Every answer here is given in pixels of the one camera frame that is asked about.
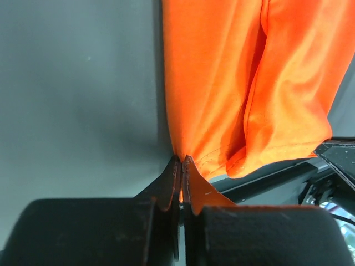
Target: orange cloth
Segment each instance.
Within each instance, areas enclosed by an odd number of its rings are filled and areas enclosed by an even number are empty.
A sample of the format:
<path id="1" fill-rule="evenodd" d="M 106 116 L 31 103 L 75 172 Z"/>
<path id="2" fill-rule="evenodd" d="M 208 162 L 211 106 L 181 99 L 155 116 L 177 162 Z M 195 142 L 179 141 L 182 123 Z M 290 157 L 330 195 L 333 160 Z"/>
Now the orange cloth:
<path id="1" fill-rule="evenodd" d="M 174 151 L 206 178 L 312 156 L 355 51 L 354 0 L 163 0 Z"/>

